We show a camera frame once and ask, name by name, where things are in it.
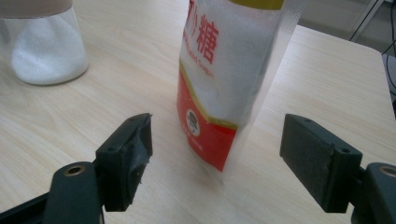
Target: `logo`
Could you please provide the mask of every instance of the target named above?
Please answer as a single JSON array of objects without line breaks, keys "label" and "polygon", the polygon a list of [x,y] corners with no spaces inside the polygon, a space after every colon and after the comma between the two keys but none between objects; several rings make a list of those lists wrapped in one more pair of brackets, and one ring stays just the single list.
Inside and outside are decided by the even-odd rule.
[{"label": "logo", "polygon": [[198,118],[191,109],[187,111],[186,121],[190,133],[194,136],[198,136],[201,133]]}]

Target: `white powder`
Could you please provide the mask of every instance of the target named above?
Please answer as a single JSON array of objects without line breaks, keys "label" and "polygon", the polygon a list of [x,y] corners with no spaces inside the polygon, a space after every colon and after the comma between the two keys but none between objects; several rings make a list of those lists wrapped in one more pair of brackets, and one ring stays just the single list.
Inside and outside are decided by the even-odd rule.
[{"label": "white powder", "polygon": [[[186,37],[193,54],[213,73],[213,77],[197,65],[185,42],[180,60],[208,115],[241,127],[248,120],[262,84],[280,11],[240,7],[227,0],[195,0],[195,3],[198,5],[198,24],[195,35],[191,35],[194,23],[192,18],[189,19]],[[212,64],[197,50],[196,39],[203,14],[219,30]]]},{"label": "white powder", "polygon": [[31,84],[49,85],[81,75],[88,60],[73,9],[29,19],[16,36],[10,60],[17,77]]}]

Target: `cable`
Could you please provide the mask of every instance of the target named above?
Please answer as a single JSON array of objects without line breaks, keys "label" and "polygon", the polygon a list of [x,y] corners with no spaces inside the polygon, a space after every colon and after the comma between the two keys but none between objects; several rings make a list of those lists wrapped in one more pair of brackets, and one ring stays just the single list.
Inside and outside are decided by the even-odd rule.
[{"label": "cable", "polygon": [[387,62],[386,62],[386,64],[387,64],[387,74],[388,74],[390,83],[392,84],[393,88],[396,89],[396,85],[393,83],[392,79],[390,78],[389,66],[388,66],[388,58],[389,58],[389,55],[387,55]]},{"label": "cable", "polygon": [[[382,55],[384,55],[391,47],[393,47],[393,53],[394,53],[394,55],[395,55],[395,57],[396,57],[396,46],[395,46],[396,39],[395,39],[394,26],[393,26],[393,8],[395,7],[395,4],[396,4],[396,1],[393,1],[392,6],[390,7],[390,25],[391,25],[391,29],[392,29],[392,43],[391,43],[390,46],[382,53]],[[388,62],[388,60],[389,60],[389,55],[387,54],[387,61],[386,61],[386,65],[387,65],[387,75],[388,75],[390,84],[393,86],[393,88],[396,89],[396,85],[393,83],[392,78],[390,77],[390,73],[389,73],[389,62]],[[391,90],[389,90],[389,92],[390,92],[392,95],[396,96],[396,93],[395,93],[395,92],[393,92],[393,91],[391,91]]]},{"label": "cable", "polygon": [[392,27],[392,41],[393,41],[393,53],[396,57],[396,46],[394,45],[395,41],[395,32],[394,32],[394,27],[393,27],[393,8],[395,7],[395,1],[392,2],[392,6],[390,7],[390,25]]},{"label": "cable", "polygon": [[396,4],[396,0],[393,1],[391,7],[390,7],[390,25],[391,25],[391,29],[392,29],[392,43],[388,46],[388,48],[386,50],[384,50],[384,52],[382,52],[382,55],[384,55],[390,48],[393,47],[393,51],[395,51],[395,42],[396,39],[394,38],[394,27],[393,27],[393,8]]},{"label": "cable", "polygon": [[384,52],[382,52],[381,55],[384,55],[394,44],[396,43],[396,39],[393,41],[393,43],[391,43],[388,48],[386,50],[384,50]]},{"label": "cable", "polygon": [[[390,83],[392,84],[393,88],[396,89],[396,86],[395,86],[395,84],[393,83],[392,78],[390,77],[389,67],[388,67],[388,58],[389,58],[389,55],[387,55],[387,61],[386,61],[386,64],[387,64],[387,75],[388,75],[389,81],[390,81]],[[395,93],[395,92],[393,92],[393,91],[391,91],[391,90],[389,90],[389,92],[390,92],[392,95],[396,96],[396,93]]]}]

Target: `plastic bag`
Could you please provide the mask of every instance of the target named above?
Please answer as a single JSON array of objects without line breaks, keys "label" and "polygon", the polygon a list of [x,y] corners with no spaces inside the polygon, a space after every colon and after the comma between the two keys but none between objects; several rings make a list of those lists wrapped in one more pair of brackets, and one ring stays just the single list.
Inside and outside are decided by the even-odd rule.
[{"label": "plastic bag", "polygon": [[190,0],[177,112],[190,147],[217,172],[243,146],[304,2]]}]

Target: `red label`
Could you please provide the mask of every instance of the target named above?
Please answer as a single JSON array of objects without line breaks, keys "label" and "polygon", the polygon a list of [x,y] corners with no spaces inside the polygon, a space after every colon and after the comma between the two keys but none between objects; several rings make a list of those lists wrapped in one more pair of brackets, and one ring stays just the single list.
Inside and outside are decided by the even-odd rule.
[{"label": "red label", "polygon": [[177,112],[183,131],[195,153],[222,172],[236,129],[210,123],[191,98],[182,72],[179,72]]}]

